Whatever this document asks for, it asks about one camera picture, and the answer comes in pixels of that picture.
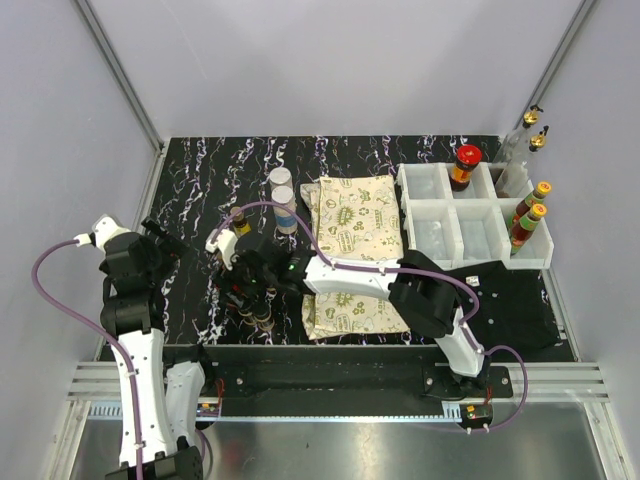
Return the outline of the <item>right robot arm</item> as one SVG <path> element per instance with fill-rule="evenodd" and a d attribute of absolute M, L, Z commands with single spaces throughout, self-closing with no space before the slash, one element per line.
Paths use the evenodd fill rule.
<path fill-rule="evenodd" d="M 490 383 L 489 362 L 460 297 L 467 285 L 416 250 L 400 259 L 349 260 L 317 250 L 287 252 L 259 234 L 237 236 L 227 229 L 213 232 L 205 248 L 221 262 L 214 275 L 221 300 L 242 314 L 266 316 L 269 290 L 388 301 L 412 331 L 436 342 L 460 393 L 476 396 Z"/>

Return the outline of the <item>gold-top glass oil bottle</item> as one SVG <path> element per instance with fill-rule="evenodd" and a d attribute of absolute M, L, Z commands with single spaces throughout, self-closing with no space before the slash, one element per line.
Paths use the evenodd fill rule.
<path fill-rule="evenodd" d="M 494 163 L 503 164 L 500 175 L 494 181 L 496 195 L 499 198 L 511 196 L 515 192 L 515 188 L 521 183 L 529 135 L 539 121 L 539 116 L 542 112 L 543 109 L 537 104 L 531 105 L 523 114 L 518 127 L 505 136 L 498 153 L 494 157 Z"/>

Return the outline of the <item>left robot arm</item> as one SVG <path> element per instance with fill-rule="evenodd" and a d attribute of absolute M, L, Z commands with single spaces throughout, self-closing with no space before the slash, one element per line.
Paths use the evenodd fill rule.
<path fill-rule="evenodd" d="M 92 228 L 105 259 L 102 327 L 118 367 L 122 440 L 111 479 L 200 479 L 195 444 L 199 396 L 215 386 L 216 372 L 198 354 L 163 361 L 164 296 L 161 283 L 184 246 L 153 222 L 136 233 L 111 216 Z"/>

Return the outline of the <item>yellow-cap sauce bottle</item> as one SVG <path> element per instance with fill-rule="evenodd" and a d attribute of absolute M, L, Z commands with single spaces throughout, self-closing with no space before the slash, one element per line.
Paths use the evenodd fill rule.
<path fill-rule="evenodd" d="M 518 219 L 509 232 L 510 255 L 514 256 L 529 240 L 539 222 L 546 216 L 547 207 L 544 204 L 534 204 L 529 211 Z"/>
<path fill-rule="evenodd" d="M 546 197 L 551 193 L 552 185 L 550 182 L 541 181 L 536 187 L 516 206 L 513 211 L 508 226 L 513 226 L 530 208 L 535 204 L 543 204 Z"/>

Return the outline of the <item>red-lid chili jar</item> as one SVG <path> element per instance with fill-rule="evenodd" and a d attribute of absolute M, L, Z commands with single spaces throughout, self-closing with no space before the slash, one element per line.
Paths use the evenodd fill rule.
<path fill-rule="evenodd" d="M 456 159 L 449 172 L 451 189 L 464 191 L 470 183 L 472 173 L 483 158 L 482 151 L 475 145 L 462 145 L 457 149 Z"/>

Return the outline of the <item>brown-cap yellow-label bottle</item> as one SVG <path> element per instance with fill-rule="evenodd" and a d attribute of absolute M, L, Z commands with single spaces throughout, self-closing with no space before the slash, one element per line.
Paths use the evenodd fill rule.
<path fill-rule="evenodd" d="M 241 237 L 251 231 L 251 226 L 245 217 L 244 212 L 240 207 L 234 206 L 231 208 L 232 214 L 232 227 L 235 234 Z"/>

